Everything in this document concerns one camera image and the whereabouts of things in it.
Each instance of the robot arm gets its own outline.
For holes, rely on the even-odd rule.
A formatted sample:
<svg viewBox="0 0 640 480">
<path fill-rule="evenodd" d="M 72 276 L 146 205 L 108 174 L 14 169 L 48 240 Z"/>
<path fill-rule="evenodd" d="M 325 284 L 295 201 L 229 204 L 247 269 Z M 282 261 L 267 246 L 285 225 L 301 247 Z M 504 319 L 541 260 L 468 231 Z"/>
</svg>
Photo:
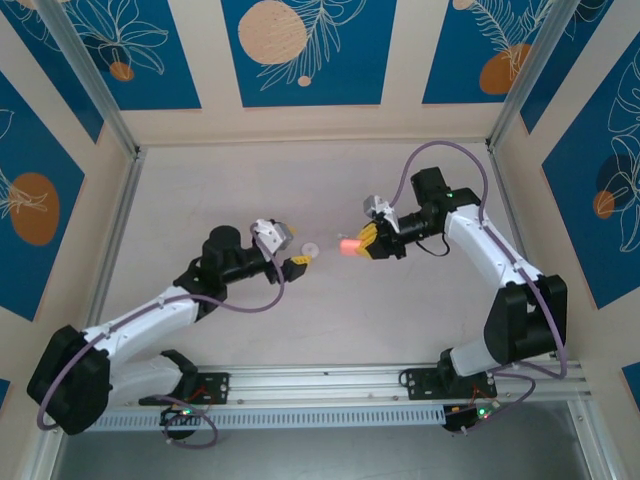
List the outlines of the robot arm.
<svg viewBox="0 0 640 480">
<path fill-rule="evenodd" d="M 42 404 L 47 391 L 74 355 L 99 336 L 102 338 L 65 376 L 56 389 L 47 413 L 70 434 L 84 431 L 102 413 L 127 402 L 137 402 L 155 394 L 171 393 L 187 398 L 196 389 L 197 368 L 180 353 L 169 350 L 152 360 L 130 363 L 138 352 L 160 338 L 187 327 L 211 313 L 219 305 L 200 299 L 227 299 L 227 285 L 264 273 L 270 283 L 280 281 L 271 259 L 293 239 L 289 228 L 273 220 L 258 220 L 253 226 L 251 247 L 242 248 L 240 232 L 231 226 L 211 231 L 194 259 L 173 286 L 156 299 L 122 317 L 82 332 L 71 326 L 58 330 L 51 338 L 29 382 L 27 393 Z M 285 282 L 301 277 L 310 257 L 285 260 L 281 271 Z M 114 331 L 122 320 L 135 320 Z"/>
<path fill-rule="evenodd" d="M 562 279 L 542 275 L 509 245 L 486 215 L 481 222 L 478 197 L 468 188 L 451 190 L 439 168 L 421 170 L 411 177 L 411 183 L 420 206 L 418 212 L 398 218 L 387 202 L 371 196 L 365 201 L 364 210 L 372 221 L 357 240 L 345 240 L 342 250 L 371 259 L 392 255 L 401 259 L 407 254 L 408 243 L 444 233 L 465 251 L 497 291 L 483 335 L 442 353 L 438 374 L 443 383 L 453 384 L 460 377 L 556 349 L 549 325 L 520 269 L 541 291 L 564 343 L 567 287 Z"/>
</svg>

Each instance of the metal frame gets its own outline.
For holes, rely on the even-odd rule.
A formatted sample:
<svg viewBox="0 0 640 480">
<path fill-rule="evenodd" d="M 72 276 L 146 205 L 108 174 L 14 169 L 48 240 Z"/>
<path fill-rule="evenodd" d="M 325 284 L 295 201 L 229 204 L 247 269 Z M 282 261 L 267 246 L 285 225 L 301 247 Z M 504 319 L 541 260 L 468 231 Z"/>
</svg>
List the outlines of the metal frame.
<svg viewBox="0 0 640 480">
<path fill-rule="evenodd" d="M 512 211 L 506 186 L 502 181 L 499 164 L 493 152 L 517 116 L 524 100 L 538 78 L 553 48 L 564 31 L 564 26 L 575 11 L 580 0 L 556 2 L 547 21 L 542 26 L 535 48 L 531 51 L 520 75 L 507 96 L 504 108 L 487 140 L 491 161 L 498 180 L 500 194 L 507 209 L 507 215 L 516 238 L 518 250 L 525 254 L 524 243 L 516 216 Z M 67 61 L 80 79 L 82 85 L 96 104 L 106 123 L 131 158 L 125 186 L 108 239 L 102 261 L 100 275 L 95 287 L 94 300 L 88 316 L 88 325 L 99 323 L 109 282 L 115 268 L 118 251 L 122 242 L 126 223 L 131 211 L 135 192 L 144 165 L 144 153 L 140 152 L 136 141 L 125 124 L 109 90 L 91 61 L 80 39 L 75 35 L 71 22 L 56 0 L 34 0 L 38 11 L 60 46 Z M 548 367 L 557 367 L 556 361 L 543 361 Z M 232 375 L 228 404 L 216 406 L 214 415 L 220 415 L 221 428 L 233 428 L 235 422 L 245 422 L 243 428 L 264 428 L 261 418 L 269 415 L 269 428 L 291 428 L 303 425 L 293 421 L 292 415 L 311 414 L 356 415 L 349 425 L 339 426 L 432 424 L 441 421 L 442 406 L 465 403 L 463 399 L 448 401 L 409 401 L 406 389 L 398 383 L 399 373 L 406 368 L 433 367 L 434 365 L 378 365 L 378 366 L 313 366 L 313 367 L 202 367 L 206 371 L 224 371 Z M 622 471 L 620 459 L 609 438 L 597 406 L 591 399 L 589 387 L 577 362 L 571 362 L 569 376 L 563 382 L 550 379 L 537 371 L 518 368 L 536 379 L 535 393 L 527 401 L 567 401 L 580 444 L 587 459 L 593 478 L 627 478 Z M 498 401 L 509 402 L 524 393 L 529 384 L 525 381 L 495 378 Z M 156 429 L 156 425 L 146 425 L 141 418 L 157 418 L 157 407 L 123 407 L 107 413 L 94 427 L 110 431 Z M 380 420 L 380 414 L 387 415 Z M 58 430 L 41 433 L 31 457 L 23 472 L 24 480 L 50 479 L 55 470 L 56 459 L 65 446 L 65 435 Z"/>
<path fill-rule="evenodd" d="M 100 316 L 102 315 L 104 302 L 107 298 L 107 292 L 109 290 L 109 284 L 111 283 L 111 277 L 113 276 L 113 270 L 116 267 L 118 252 L 120 252 L 124 231 L 129 220 L 129 215 L 131 214 L 131 208 L 133 207 L 133 201 L 135 199 L 136 190 L 138 189 L 138 182 L 142 175 L 142 167 L 144 166 L 146 156 L 147 149 L 139 150 L 138 155 L 130 165 L 129 171 L 127 172 L 127 178 L 125 179 L 124 187 L 120 195 L 116 214 L 109 230 L 110 233 L 107 240 L 107 249 L 100 264 L 100 272 L 94 289 L 93 300 L 91 301 L 86 327 L 93 327 L 100 323 Z"/>
<path fill-rule="evenodd" d="M 113 130 L 121 148 L 133 160 L 138 153 L 138 144 L 62 5 L 56 0 L 33 0 L 33 3 L 51 36 L 60 47 L 65 60 L 102 115 L 105 124 Z"/>
<path fill-rule="evenodd" d="M 549 16 L 542 24 L 540 33 L 533 42 L 533 48 L 513 82 L 500 115 L 491 129 L 487 139 L 490 152 L 494 152 L 499 147 L 504 135 L 519 115 L 522 105 L 531 93 L 531 89 L 579 4 L 580 0 L 561 0 L 556 1 L 551 7 Z"/>
</svg>

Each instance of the pink object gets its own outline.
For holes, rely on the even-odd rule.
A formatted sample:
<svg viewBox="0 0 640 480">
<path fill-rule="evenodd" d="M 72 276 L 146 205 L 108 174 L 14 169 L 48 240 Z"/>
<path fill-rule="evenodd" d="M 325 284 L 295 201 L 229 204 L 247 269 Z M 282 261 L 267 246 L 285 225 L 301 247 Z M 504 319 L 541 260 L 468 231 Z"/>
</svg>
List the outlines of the pink object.
<svg viewBox="0 0 640 480">
<path fill-rule="evenodd" d="M 362 240 L 356 238 L 343 238 L 340 241 L 340 253 L 347 257 L 355 257 L 358 255 L 358 248 L 362 245 Z"/>
</svg>

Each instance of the blue panel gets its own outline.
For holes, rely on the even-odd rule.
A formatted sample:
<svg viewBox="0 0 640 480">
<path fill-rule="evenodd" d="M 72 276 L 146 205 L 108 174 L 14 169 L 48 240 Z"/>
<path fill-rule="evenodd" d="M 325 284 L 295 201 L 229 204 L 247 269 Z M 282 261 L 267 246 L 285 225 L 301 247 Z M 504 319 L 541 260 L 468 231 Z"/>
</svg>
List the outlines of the blue panel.
<svg viewBox="0 0 640 480">
<path fill-rule="evenodd" d="M 17 0 L 0 0 L 0 10 L 95 143 L 104 121 L 38 13 Z"/>
<path fill-rule="evenodd" d="M 547 109 L 614 0 L 582 0 L 520 110 L 529 132 Z"/>
<path fill-rule="evenodd" d="M 422 103 L 501 102 L 549 0 L 449 0 Z"/>
<path fill-rule="evenodd" d="M 624 378 L 627 379 L 629 389 L 633 394 L 638 410 L 640 410 L 640 363 L 624 367 L 622 373 L 624 373 Z"/>
<path fill-rule="evenodd" d="M 122 110 L 200 108 L 167 0 L 63 5 Z"/>
<path fill-rule="evenodd" d="M 0 306 L 33 320 L 84 174 L 0 74 Z"/>
<path fill-rule="evenodd" d="M 380 104 L 395 0 L 222 7 L 245 107 Z"/>
<path fill-rule="evenodd" d="M 120 109 L 200 108 L 167 0 L 70 0 L 62 5 Z M 9 12 L 14 28 L 67 103 L 77 108 L 75 96 L 85 98 L 86 93 L 38 14 L 17 0 L 0 0 L 0 8 Z M 91 129 L 94 141 L 100 131 L 96 128 Z"/>
<path fill-rule="evenodd" d="M 0 411 L 2 411 L 2 404 L 4 403 L 4 399 L 7 397 L 8 391 L 9 382 L 0 378 Z"/>
<path fill-rule="evenodd" d="M 640 286 L 640 35 L 543 164 L 596 305 Z"/>
</svg>

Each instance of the orange circle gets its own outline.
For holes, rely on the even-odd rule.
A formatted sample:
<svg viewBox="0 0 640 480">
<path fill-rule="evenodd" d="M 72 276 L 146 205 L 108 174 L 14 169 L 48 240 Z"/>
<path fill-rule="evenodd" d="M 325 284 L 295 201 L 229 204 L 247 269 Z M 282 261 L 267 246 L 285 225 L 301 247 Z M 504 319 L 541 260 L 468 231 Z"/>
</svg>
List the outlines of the orange circle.
<svg viewBox="0 0 640 480">
<path fill-rule="evenodd" d="M 482 68 L 480 74 L 480 89 L 488 95 L 504 95 L 511 90 L 516 74 L 522 68 L 524 60 L 529 55 L 531 45 L 518 44 L 509 50 L 498 53 Z M 512 71 L 512 59 L 515 73 Z"/>
<path fill-rule="evenodd" d="M 293 60 L 307 46 L 302 18 L 277 0 L 263 0 L 251 7 L 240 19 L 238 37 L 245 53 L 262 65 Z"/>
<path fill-rule="evenodd" d="M 616 207 L 615 203 L 616 201 L 613 198 L 613 194 L 603 190 L 598 192 L 596 198 L 593 199 L 593 210 L 598 217 L 606 220 L 613 214 Z"/>
<path fill-rule="evenodd" d="M 308 87 L 309 85 L 311 85 L 311 78 L 303 75 L 298 79 L 298 85 L 300 85 L 301 87 Z"/>
<path fill-rule="evenodd" d="M 109 72 L 113 78 L 121 82 L 130 82 L 134 77 L 133 68 L 122 62 L 113 62 L 109 67 Z"/>
<path fill-rule="evenodd" d="M 38 247 L 49 243 L 60 220 L 60 200 L 53 183 L 39 173 L 24 173 L 11 185 L 9 199 L 17 202 L 10 215 L 18 236 Z"/>
</svg>

